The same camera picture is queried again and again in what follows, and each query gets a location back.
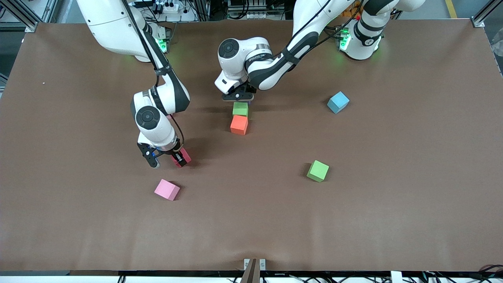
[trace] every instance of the foam block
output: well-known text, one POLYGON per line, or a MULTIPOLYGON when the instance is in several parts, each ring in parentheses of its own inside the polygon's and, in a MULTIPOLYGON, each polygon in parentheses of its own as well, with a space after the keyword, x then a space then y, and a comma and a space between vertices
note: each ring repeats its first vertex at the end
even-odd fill
POLYGON ((246 134, 248 128, 248 118, 244 116, 234 115, 230 124, 230 132, 237 134, 246 134))
POLYGON ((333 113, 337 114, 341 111, 347 104, 349 99, 342 92, 338 92, 336 95, 332 96, 328 102, 328 107, 333 113))
POLYGON ((232 114, 248 117, 248 103, 234 102, 234 108, 232 109, 232 114))
POLYGON ((154 192, 162 196, 163 198, 169 200, 175 200, 175 197, 177 196, 179 190, 180 188, 178 188, 177 186, 169 183, 164 179, 161 179, 159 185, 157 185, 157 188, 155 189, 154 192))
MULTIPOLYGON (((185 161, 187 161, 187 163, 191 162, 192 159, 190 158, 189 154, 185 151, 184 148, 182 148, 180 150, 180 153, 184 156, 185 158, 185 161)), ((181 168, 182 166, 180 164, 178 164, 177 160, 171 155, 171 160, 173 160, 173 162, 175 163, 175 165, 178 167, 178 168, 181 168)))
POLYGON ((328 165, 323 164, 318 160, 315 160, 313 164, 311 164, 309 172, 307 172, 307 176, 316 182, 321 182, 325 179, 327 172, 328 172, 328 165))

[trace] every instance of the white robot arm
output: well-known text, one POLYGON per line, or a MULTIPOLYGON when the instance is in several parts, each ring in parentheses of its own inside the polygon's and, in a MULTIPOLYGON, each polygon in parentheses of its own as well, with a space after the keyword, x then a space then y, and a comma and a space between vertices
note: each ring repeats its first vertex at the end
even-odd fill
MULTIPOLYGON (((224 100, 252 100, 256 89, 268 90, 292 70, 317 44, 325 26, 355 0, 297 0, 294 7, 293 37, 279 56, 273 57, 265 38, 226 39, 218 48, 222 72, 215 85, 224 100)), ((348 24, 348 38, 341 48, 357 60, 369 58, 377 49, 381 33, 396 6, 409 12, 425 0, 365 0, 360 21, 348 24)))
POLYGON ((152 36, 157 24, 148 24, 140 11, 126 0, 77 0, 80 11, 98 43, 115 53, 134 55, 140 61, 151 61, 157 76, 165 84, 136 93, 131 100, 131 114, 140 130, 138 147, 153 168, 159 167, 157 157, 172 155, 183 166, 180 152, 183 143, 166 116, 184 111, 190 97, 185 86, 171 68, 169 61, 152 36))

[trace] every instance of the blue cube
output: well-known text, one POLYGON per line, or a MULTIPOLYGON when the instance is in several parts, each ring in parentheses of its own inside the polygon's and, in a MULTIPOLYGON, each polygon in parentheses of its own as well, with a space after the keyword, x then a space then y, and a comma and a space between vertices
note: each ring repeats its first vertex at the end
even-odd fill
POLYGON ((349 99, 342 92, 338 92, 336 95, 332 96, 328 102, 328 107, 335 114, 339 113, 347 104, 349 99))

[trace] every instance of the pink cube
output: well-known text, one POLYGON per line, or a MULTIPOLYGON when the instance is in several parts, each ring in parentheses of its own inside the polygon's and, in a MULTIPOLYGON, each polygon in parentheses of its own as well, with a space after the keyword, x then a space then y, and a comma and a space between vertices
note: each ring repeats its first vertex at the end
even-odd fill
MULTIPOLYGON (((184 156, 185 161, 187 161, 187 163, 189 163, 192 160, 184 148, 180 150, 180 153, 184 156)), ((177 160, 173 156, 171 156, 171 160, 173 160, 173 162, 178 168, 181 168, 180 164, 178 164, 177 160)))
POLYGON ((179 190, 180 188, 178 188, 177 186, 169 183, 164 179, 161 179, 154 193, 162 196, 163 198, 167 198, 169 200, 175 200, 175 197, 177 196, 179 190))

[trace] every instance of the orange cube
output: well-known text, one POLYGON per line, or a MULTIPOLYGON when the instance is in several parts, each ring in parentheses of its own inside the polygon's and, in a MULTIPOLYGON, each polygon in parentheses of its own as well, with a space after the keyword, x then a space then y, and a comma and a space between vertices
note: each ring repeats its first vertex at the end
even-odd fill
POLYGON ((246 134, 246 128, 248 128, 248 118, 234 115, 232 123, 230 124, 230 132, 244 135, 246 134))

